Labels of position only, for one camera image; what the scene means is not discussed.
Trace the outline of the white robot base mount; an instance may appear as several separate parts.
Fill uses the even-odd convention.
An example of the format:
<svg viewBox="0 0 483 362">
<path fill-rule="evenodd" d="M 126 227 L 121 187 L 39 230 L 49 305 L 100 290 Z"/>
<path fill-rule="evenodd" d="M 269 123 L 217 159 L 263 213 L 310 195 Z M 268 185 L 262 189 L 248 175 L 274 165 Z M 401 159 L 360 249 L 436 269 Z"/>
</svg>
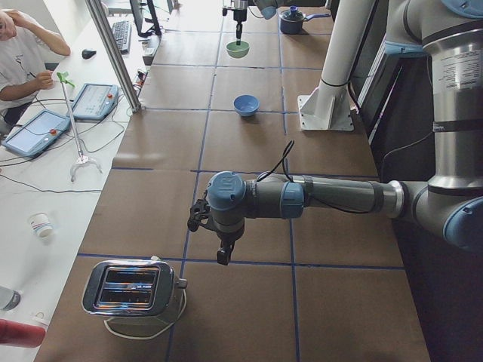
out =
<svg viewBox="0 0 483 362">
<path fill-rule="evenodd" d="M 376 2 L 339 3 L 318 87 L 297 97 L 302 130 L 352 131 L 348 83 Z"/>
</svg>

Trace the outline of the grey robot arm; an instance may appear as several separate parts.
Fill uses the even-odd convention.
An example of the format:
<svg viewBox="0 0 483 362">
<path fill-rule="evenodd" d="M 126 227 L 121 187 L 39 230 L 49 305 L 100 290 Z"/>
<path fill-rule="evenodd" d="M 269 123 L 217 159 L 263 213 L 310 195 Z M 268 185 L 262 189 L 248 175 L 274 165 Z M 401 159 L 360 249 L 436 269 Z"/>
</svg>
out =
<svg viewBox="0 0 483 362">
<path fill-rule="evenodd" d="M 267 171 L 245 180 L 223 171 L 211 177 L 191 207 L 189 230 L 220 239 L 217 261 L 227 265 L 247 218 L 299 217 L 306 207 L 385 213 L 414 222 L 463 250 L 482 249 L 482 3 L 391 1 L 383 49 L 425 57 L 432 83 L 431 137 L 435 173 L 427 181 L 396 181 L 383 124 L 372 122 L 380 181 L 358 182 Z"/>
<path fill-rule="evenodd" d="M 276 10 L 282 6 L 285 6 L 289 1 L 278 1 L 278 0 L 229 0 L 222 1 L 222 15 L 225 17 L 229 11 L 233 14 L 233 20 L 236 22 L 235 28 L 235 43 L 240 45 L 242 42 L 242 30 L 243 22 L 247 20 L 248 9 L 250 6 L 256 6 L 260 11 L 262 18 L 265 20 L 271 19 Z"/>
</svg>

